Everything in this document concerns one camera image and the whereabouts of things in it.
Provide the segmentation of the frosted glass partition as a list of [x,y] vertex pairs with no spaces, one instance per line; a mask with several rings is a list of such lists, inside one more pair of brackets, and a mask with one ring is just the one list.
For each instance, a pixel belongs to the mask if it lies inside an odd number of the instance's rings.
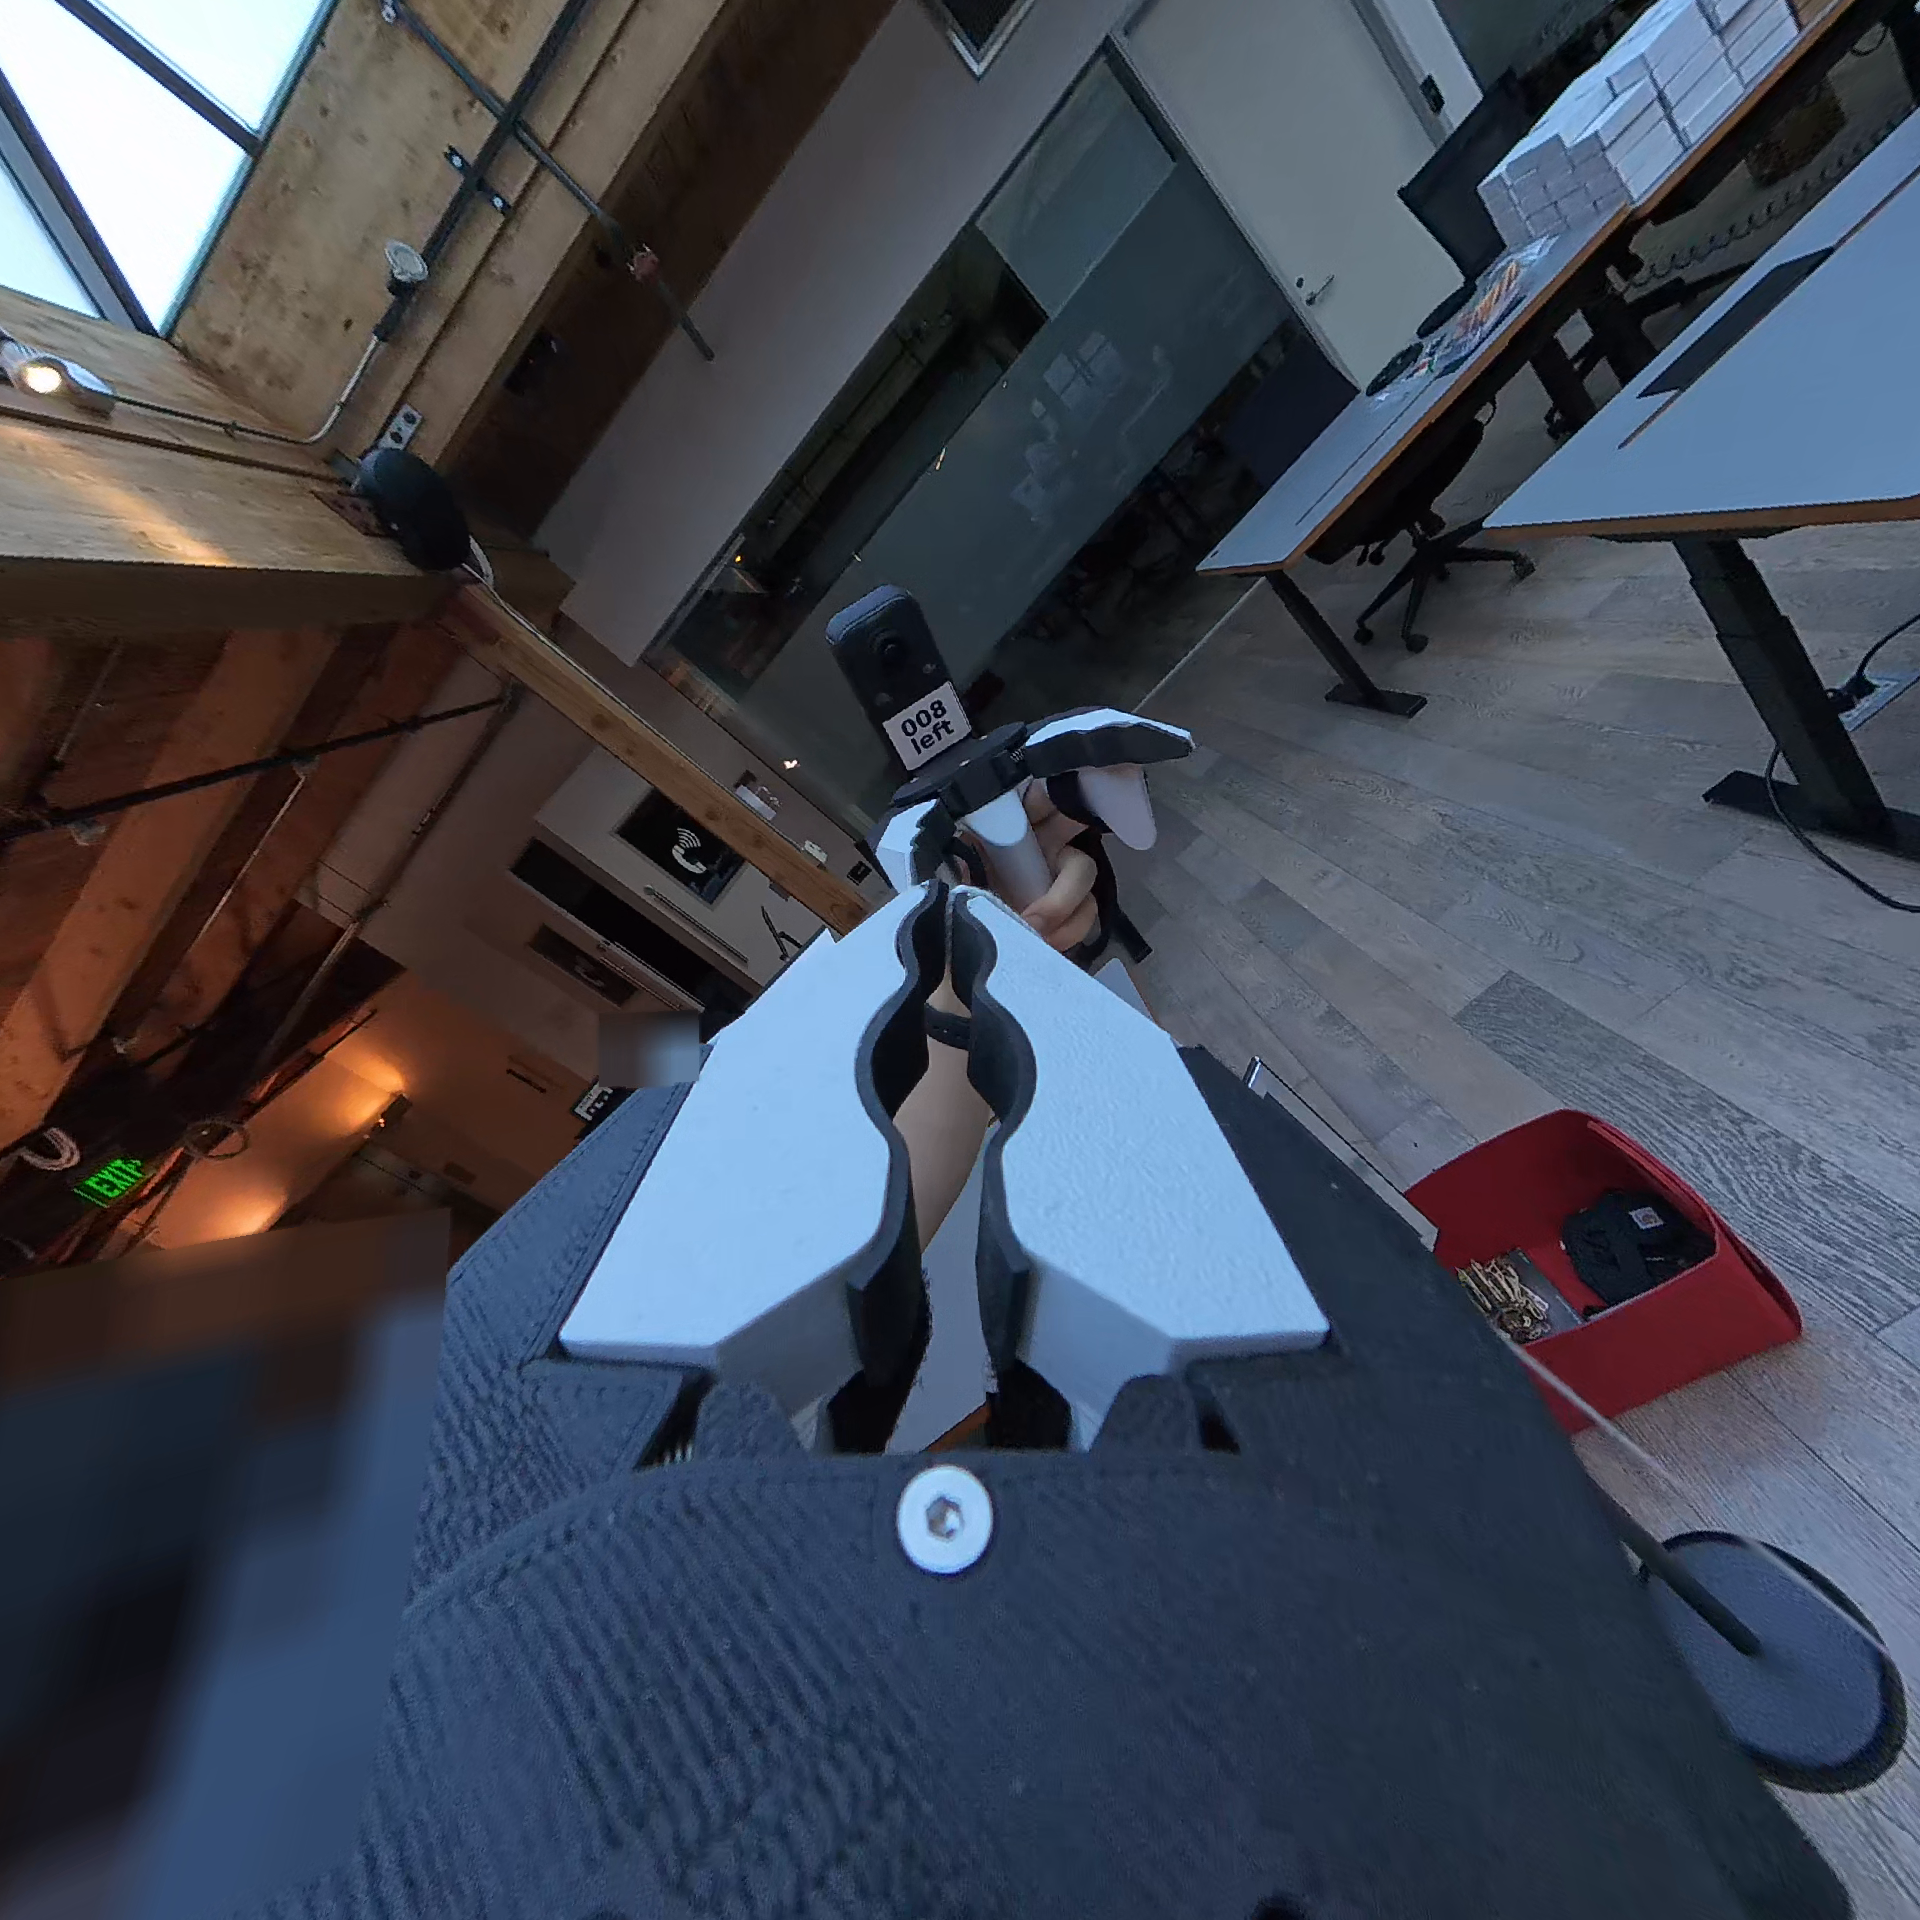
[[643,653],[870,816],[898,780],[829,664],[923,608],[989,732],[1154,683],[1197,561],[1354,397],[1115,53],[1095,55]]

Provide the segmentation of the black monitor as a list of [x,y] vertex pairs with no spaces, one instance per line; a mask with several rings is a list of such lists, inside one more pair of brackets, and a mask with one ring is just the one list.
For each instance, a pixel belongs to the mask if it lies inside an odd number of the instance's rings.
[[1539,120],[1524,80],[1507,69],[1433,156],[1398,187],[1408,216],[1428,231],[1462,279],[1499,258],[1502,240],[1480,199],[1480,182]]

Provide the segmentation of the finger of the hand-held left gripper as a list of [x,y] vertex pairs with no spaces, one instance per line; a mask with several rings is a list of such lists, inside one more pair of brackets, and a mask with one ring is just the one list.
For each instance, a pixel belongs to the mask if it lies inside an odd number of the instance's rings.
[[957,874],[958,822],[944,803],[906,803],[878,832],[873,858],[895,894]]
[[1036,774],[1161,766],[1193,755],[1188,732],[1116,708],[1066,712],[1036,725],[1030,735]]

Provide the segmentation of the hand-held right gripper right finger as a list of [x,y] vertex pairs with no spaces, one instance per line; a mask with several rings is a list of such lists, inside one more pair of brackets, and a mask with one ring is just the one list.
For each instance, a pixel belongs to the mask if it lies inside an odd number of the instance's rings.
[[1138,1379],[1332,1339],[1267,1207],[1153,1022],[990,894],[948,899],[981,1154],[976,1300],[994,1387],[1087,1451]]

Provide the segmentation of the stack of white boxes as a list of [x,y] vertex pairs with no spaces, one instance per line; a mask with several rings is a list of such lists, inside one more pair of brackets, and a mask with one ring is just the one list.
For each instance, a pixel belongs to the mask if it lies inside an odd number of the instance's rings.
[[1499,245],[1524,249],[1642,204],[1801,32],[1791,2],[1651,7],[1480,177]]

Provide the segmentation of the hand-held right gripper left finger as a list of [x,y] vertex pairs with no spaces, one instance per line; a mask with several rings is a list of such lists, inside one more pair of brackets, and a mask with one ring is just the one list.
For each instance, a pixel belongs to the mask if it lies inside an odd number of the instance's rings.
[[794,962],[708,1051],[558,1333],[572,1360],[746,1384],[880,1454],[930,1333],[898,1109],[928,1064],[945,884]]

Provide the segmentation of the black round speaker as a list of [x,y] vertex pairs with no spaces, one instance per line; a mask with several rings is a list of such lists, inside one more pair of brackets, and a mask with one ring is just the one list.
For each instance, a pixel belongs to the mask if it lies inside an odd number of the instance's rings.
[[407,451],[375,446],[358,461],[353,497],[424,571],[455,571],[471,562],[471,527],[448,479]]

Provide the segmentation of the ceiling spot lamp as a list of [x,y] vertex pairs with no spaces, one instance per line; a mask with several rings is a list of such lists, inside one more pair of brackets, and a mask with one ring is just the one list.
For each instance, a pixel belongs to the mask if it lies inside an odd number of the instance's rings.
[[73,359],[1,335],[1,377],[13,390],[60,400],[92,419],[110,419],[117,408],[113,386]]

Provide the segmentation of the black pouch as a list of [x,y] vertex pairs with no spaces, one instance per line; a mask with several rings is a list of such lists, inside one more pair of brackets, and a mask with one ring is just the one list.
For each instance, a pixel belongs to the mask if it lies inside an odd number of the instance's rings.
[[1714,1237],[1675,1208],[1671,1198],[1621,1187],[1571,1213],[1562,1221],[1559,1243],[1576,1283],[1595,1300],[1584,1315],[1639,1300],[1714,1254]]

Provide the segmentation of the person's left forearm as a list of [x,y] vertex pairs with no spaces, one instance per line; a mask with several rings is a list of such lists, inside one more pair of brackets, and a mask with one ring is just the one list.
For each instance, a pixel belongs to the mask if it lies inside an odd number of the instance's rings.
[[968,1053],[928,1043],[925,1075],[895,1118],[923,1252],[960,1201],[990,1125],[993,1113],[970,1081]]

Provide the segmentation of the black round-base stand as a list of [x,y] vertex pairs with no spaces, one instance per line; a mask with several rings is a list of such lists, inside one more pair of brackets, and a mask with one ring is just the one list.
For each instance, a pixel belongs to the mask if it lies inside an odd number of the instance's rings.
[[1861,1609],[1750,1532],[1660,1534],[1579,1465],[1532,1392],[1544,1374],[1521,1352],[1482,1357],[1482,1499],[1517,1539],[1527,1613],[1551,1625],[1581,1690],[1641,1721],[1713,1721],[1772,1786],[1880,1781],[1907,1743],[1907,1690]]

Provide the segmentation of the white door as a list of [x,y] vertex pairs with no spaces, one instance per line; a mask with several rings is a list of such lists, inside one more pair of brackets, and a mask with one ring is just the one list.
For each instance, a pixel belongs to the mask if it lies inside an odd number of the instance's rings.
[[1459,285],[1399,196],[1480,98],[1441,7],[1153,2],[1118,46],[1327,359],[1367,386]]

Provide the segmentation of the skylight window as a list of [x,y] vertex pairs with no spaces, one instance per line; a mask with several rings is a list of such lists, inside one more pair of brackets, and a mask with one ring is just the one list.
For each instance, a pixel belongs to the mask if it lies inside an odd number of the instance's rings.
[[5,2],[3,289],[163,335],[333,14]]

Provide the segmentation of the black phone sign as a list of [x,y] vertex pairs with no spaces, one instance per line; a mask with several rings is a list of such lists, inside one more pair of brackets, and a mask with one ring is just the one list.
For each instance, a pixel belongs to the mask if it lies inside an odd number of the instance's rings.
[[697,822],[661,790],[647,794],[614,832],[626,848],[704,905],[722,899],[746,865],[713,829]]

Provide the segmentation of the black office chair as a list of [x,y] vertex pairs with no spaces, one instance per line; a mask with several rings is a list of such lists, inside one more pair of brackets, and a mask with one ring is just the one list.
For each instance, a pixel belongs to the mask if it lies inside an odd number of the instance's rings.
[[1394,474],[1361,492],[1309,549],[1309,559],[1320,565],[1334,565],[1348,554],[1364,565],[1379,565],[1392,542],[1405,538],[1408,559],[1354,621],[1353,640],[1359,646],[1372,641],[1372,614],[1403,590],[1402,644],[1405,653],[1421,653],[1428,638],[1417,633],[1415,618],[1428,587],[1447,579],[1454,565],[1508,565],[1515,579],[1533,574],[1537,565],[1527,554],[1475,544],[1480,521],[1449,527],[1436,505],[1480,446],[1491,419],[1494,408],[1486,405],[1469,414],[1451,439],[1431,439],[1417,447]]

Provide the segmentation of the grey-top desk with wooden edge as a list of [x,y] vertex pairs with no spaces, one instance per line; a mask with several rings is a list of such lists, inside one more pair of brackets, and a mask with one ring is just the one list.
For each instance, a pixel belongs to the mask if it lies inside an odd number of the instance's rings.
[[1313,562],[1309,549],[1332,523],[1424,444],[1451,439],[1469,414],[1486,405],[1495,415],[1499,393],[1524,367],[1533,370],[1549,397],[1549,419],[1567,439],[1595,419],[1595,404],[1562,349],[1562,327],[1584,317],[1595,359],[1620,381],[1651,360],[1642,319],[1657,314],[1663,298],[1628,297],[1628,281],[1639,272],[1639,234],[1665,226],[1710,194],[1871,30],[1888,32],[1907,87],[1915,87],[1915,5],[1794,7],[1803,23],[1794,48],[1642,204],[1556,234],[1527,298],[1469,354],[1449,353],[1445,342],[1431,339],[1479,278],[1466,279],[1399,360],[1384,370],[1384,380],[1354,397],[1202,561],[1204,576],[1258,579],[1275,595],[1334,672],[1327,690],[1332,706],[1392,719],[1412,719],[1425,708],[1424,696],[1376,683],[1354,654],[1359,644],[1353,640],[1366,603],[1408,559],[1405,538],[1394,539],[1379,565],[1364,565],[1354,554],[1334,565]]
[[1917,517],[1917,128],[1907,116],[1486,527],[1668,542],[1790,772],[1707,801],[1915,862],[1743,539]]

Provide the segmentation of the black ceiling pipe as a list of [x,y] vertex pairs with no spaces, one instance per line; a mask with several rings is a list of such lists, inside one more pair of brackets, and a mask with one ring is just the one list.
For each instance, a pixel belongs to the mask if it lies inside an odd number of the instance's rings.
[[490,83],[481,83],[477,80],[477,75],[460,55],[452,52],[442,37],[425,26],[416,7],[401,2],[378,5],[382,22],[405,30],[420,44],[420,48],[424,48],[434,59],[439,59],[454,78],[454,81],[466,90],[471,100],[488,113],[488,118],[491,120],[491,131],[473,160],[455,160],[457,185],[454,199],[444,204],[424,248],[413,251],[402,248],[401,244],[390,244],[386,248],[387,307],[373,324],[375,346],[387,346],[395,338],[395,331],[407,319],[413,303],[434,273],[441,256],[448,251],[473,203],[491,207],[498,218],[507,218],[514,212],[514,203],[491,185],[490,172],[491,165],[507,148],[518,148],[534,165],[536,172],[543,172],[545,177],[555,182],[588,216],[588,224],[596,228],[603,242],[603,249],[610,254],[610,258],[617,261],[617,265],[624,266],[635,281],[651,289],[656,298],[667,309],[671,324],[693,343],[697,354],[704,362],[712,362],[716,359],[712,346],[708,343],[698,327],[689,319],[683,303],[667,281],[659,254],[649,245],[638,244],[626,233],[626,228],[620,226],[620,223],[612,214],[612,207],[603,204],[595,196],[595,193],[583,185],[582,180],[574,180],[562,167],[548,143],[536,132],[533,132],[533,127],[528,122],[528,110],[533,106],[536,94],[540,93],[540,86],[550,78],[553,64],[567,50],[569,37],[579,26],[583,14],[586,5],[567,2],[539,44],[536,55],[528,64],[522,80],[515,83],[515,90],[509,97],[500,97],[491,90]]

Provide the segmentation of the person's left hand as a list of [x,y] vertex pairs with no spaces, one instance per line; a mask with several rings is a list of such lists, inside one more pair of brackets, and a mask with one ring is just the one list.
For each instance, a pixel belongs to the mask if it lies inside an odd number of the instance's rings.
[[1096,925],[1096,863],[1079,846],[1057,855],[1057,872],[1049,888],[1021,908],[1021,924],[1057,952],[1079,949]]

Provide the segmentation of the red storage bin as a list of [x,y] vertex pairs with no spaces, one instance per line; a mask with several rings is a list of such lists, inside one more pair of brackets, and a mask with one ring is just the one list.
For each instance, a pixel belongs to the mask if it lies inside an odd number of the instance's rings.
[[[1714,1237],[1713,1257],[1620,1309],[1594,1309],[1562,1221],[1607,1189],[1651,1189]],[[1795,1340],[1788,1287],[1680,1174],[1617,1127],[1559,1111],[1467,1149],[1405,1192],[1433,1254],[1579,1402],[1617,1417]]]

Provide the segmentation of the colourful packet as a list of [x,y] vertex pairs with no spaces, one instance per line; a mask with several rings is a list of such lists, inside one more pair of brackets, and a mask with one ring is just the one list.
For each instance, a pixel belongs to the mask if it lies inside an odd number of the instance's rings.
[[1451,311],[1445,324],[1431,338],[1433,343],[1445,342],[1451,349],[1473,353],[1475,343],[1490,331],[1499,329],[1507,314],[1527,298],[1527,291],[1539,275],[1539,266],[1551,251],[1549,240],[1537,240],[1521,248],[1510,248],[1485,269],[1485,273],[1466,291],[1464,303]]

